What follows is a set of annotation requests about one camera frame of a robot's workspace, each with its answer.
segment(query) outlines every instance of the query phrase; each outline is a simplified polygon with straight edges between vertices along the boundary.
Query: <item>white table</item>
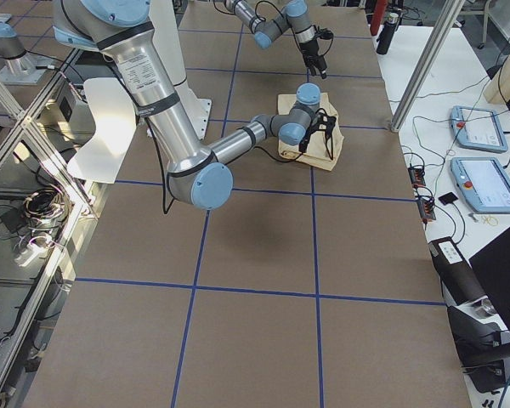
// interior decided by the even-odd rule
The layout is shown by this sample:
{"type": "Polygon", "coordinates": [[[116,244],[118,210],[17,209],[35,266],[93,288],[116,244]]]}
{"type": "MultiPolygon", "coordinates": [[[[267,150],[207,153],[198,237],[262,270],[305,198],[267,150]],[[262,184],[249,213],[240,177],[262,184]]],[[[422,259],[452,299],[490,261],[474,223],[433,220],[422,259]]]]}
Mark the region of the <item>white table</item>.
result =
{"type": "MultiPolygon", "coordinates": [[[[401,26],[394,35],[394,40],[391,43],[388,53],[386,55],[378,55],[378,62],[382,70],[383,79],[386,82],[386,89],[390,101],[398,101],[401,98],[431,30],[432,29],[429,27],[401,26]]],[[[429,72],[427,80],[423,84],[419,96],[448,91],[460,91],[465,87],[474,85],[484,77],[486,77],[485,70],[479,63],[467,39],[463,36],[461,30],[452,29],[444,47],[440,50],[439,56],[429,72]]],[[[497,112],[505,111],[507,109],[505,105],[488,104],[483,96],[480,98],[488,81],[489,78],[486,77],[486,79],[478,85],[460,93],[448,93],[417,99],[405,120],[404,126],[399,132],[401,144],[410,147],[415,153],[422,156],[427,164],[440,164],[442,160],[439,157],[420,147],[412,126],[413,118],[415,116],[425,116],[437,121],[445,120],[450,118],[451,107],[454,105],[475,105],[479,108],[489,108],[497,112]]],[[[390,104],[392,111],[394,111],[398,103],[390,102],[390,104]]],[[[499,119],[503,130],[510,131],[510,113],[506,112],[499,115],[499,119]]],[[[425,147],[445,156],[445,152],[451,147],[454,139],[449,122],[434,123],[418,118],[416,119],[416,128],[425,147]]],[[[454,144],[453,150],[455,156],[462,157],[496,156],[501,164],[504,165],[510,157],[510,134],[507,135],[507,142],[508,152],[502,154],[463,149],[459,147],[457,143],[454,144]]],[[[498,225],[495,226],[485,222],[483,216],[479,214],[474,215],[478,220],[478,222],[475,222],[474,219],[468,215],[472,212],[472,209],[462,198],[461,192],[456,186],[456,181],[451,175],[451,158],[452,156],[448,156],[446,160],[442,174],[439,176],[437,190],[435,190],[435,180],[439,174],[440,167],[428,167],[426,169],[425,179],[428,188],[433,191],[435,197],[442,196],[450,191],[453,191],[459,197],[459,200],[456,201],[456,205],[461,211],[466,223],[466,235],[459,244],[459,249],[465,258],[469,259],[510,226],[510,215],[493,215],[494,219],[498,222],[498,225]]],[[[410,155],[407,155],[405,159],[406,162],[409,163],[410,155]]],[[[412,162],[415,164],[421,163],[421,161],[415,157],[412,162]]],[[[445,210],[456,220],[457,240],[462,234],[461,218],[453,206],[446,206],[445,210]]],[[[437,221],[428,224],[426,230],[427,241],[449,236],[453,231],[453,223],[448,217],[439,209],[435,211],[437,221]]],[[[498,317],[492,318],[492,320],[496,320],[501,326],[504,326],[498,317]]],[[[489,399],[495,400],[493,406],[496,408],[499,395],[493,396],[489,393],[480,394],[476,391],[467,376],[465,376],[465,380],[473,407],[478,408],[486,399],[489,399]]],[[[504,407],[510,408],[510,389],[507,391],[504,407]]]]}

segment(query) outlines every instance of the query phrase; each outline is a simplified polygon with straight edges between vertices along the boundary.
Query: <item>metal frame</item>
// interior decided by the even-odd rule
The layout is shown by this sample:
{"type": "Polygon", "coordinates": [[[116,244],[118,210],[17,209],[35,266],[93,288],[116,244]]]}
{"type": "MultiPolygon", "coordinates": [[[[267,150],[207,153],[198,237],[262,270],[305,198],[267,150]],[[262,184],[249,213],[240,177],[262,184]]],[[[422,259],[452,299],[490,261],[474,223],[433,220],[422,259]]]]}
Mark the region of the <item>metal frame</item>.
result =
{"type": "MultiPolygon", "coordinates": [[[[63,65],[62,69],[64,70],[68,64],[72,63],[80,53],[81,51],[79,50],[72,51],[66,59],[66,64],[63,65]]],[[[55,270],[61,262],[63,255],[68,253],[65,249],[65,245],[72,237],[78,220],[81,217],[87,216],[98,219],[85,189],[79,181],[67,172],[64,159],[35,122],[35,118],[39,112],[54,93],[59,90],[63,83],[64,78],[59,72],[55,72],[47,85],[32,101],[30,106],[24,110],[15,100],[14,96],[0,82],[0,103],[8,112],[9,116],[16,120],[16,123],[9,134],[0,141],[0,168],[4,164],[5,160],[12,154],[17,144],[23,140],[33,151],[35,157],[41,162],[42,167],[52,174],[53,177],[63,186],[73,205],[70,217],[66,221],[61,235],[57,237],[59,245],[49,254],[42,276],[20,318],[17,331],[12,336],[11,343],[8,344],[7,350],[4,350],[4,369],[0,371],[0,391],[2,389],[3,382],[9,374],[12,363],[20,350],[20,346],[25,340],[26,333],[29,330],[34,319],[34,315],[40,306],[43,295],[47,291],[49,283],[54,276],[55,270]]]]}
{"type": "Polygon", "coordinates": [[[398,132],[400,128],[402,128],[402,125],[404,124],[405,119],[408,116],[411,107],[414,105],[423,83],[425,82],[425,78],[427,78],[427,75],[436,60],[440,49],[444,45],[444,41],[448,37],[451,27],[461,12],[464,3],[465,0],[446,0],[444,7],[442,8],[442,12],[436,21],[436,25],[433,28],[433,32],[425,45],[425,49],[417,61],[414,73],[406,86],[406,90],[402,95],[402,98],[400,98],[399,106],[397,106],[393,120],[389,125],[392,132],[398,132]]]}

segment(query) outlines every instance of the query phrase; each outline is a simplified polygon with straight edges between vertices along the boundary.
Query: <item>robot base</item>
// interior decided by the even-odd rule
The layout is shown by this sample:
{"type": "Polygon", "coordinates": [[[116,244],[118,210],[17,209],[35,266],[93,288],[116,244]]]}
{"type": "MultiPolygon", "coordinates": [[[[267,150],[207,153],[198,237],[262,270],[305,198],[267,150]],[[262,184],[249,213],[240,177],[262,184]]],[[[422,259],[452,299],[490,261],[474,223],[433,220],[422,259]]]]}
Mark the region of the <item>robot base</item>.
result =
{"type": "MultiPolygon", "coordinates": [[[[47,57],[40,57],[34,55],[36,66],[52,65],[54,60],[47,57]]],[[[0,81],[4,85],[37,85],[48,70],[36,69],[30,75],[16,76],[11,73],[7,66],[0,70],[0,81]]]]}

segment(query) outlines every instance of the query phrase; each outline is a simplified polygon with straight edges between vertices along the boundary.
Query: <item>sticker label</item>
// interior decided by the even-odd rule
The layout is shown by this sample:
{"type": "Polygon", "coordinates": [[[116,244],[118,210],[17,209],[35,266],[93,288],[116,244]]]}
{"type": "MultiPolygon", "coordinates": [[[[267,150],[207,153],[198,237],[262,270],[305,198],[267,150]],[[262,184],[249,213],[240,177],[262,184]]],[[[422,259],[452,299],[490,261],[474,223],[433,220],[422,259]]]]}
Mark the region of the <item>sticker label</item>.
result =
{"type": "Polygon", "coordinates": [[[122,62],[119,64],[119,70],[133,94],[140,94],[161,84],[147,55],[139,54],[122,62]]]}
{"type": "Polygon", "coordinates": [[[440,249],[450,264],[457,264],[462,261],[461,255],[451,242],[440,242],[440,249]]]}

